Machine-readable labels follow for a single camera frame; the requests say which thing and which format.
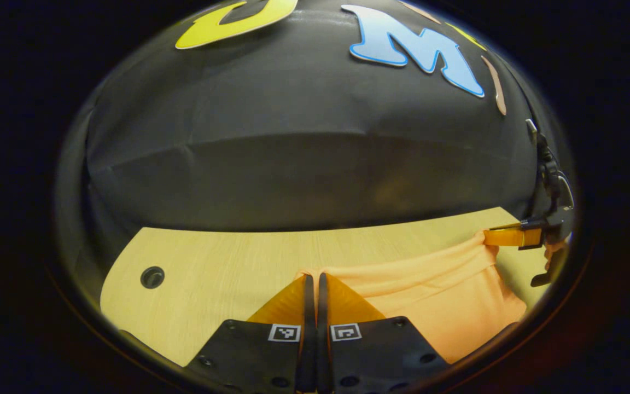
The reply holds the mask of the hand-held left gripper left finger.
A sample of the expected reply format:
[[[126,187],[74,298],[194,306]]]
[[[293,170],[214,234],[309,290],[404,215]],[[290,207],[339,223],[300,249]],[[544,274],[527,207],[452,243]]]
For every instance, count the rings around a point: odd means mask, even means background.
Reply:
[[[224,320],[185,367],[218,393],[313,391],[313,277],[302,275],[247,320]]]

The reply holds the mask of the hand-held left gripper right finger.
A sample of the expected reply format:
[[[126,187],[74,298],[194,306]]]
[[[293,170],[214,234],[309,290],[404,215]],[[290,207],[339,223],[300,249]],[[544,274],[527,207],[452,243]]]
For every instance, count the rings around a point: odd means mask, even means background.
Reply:
[[[410,393],[448,369],[406,316],[385,317],[333,275],[318,277],[317,392]]]

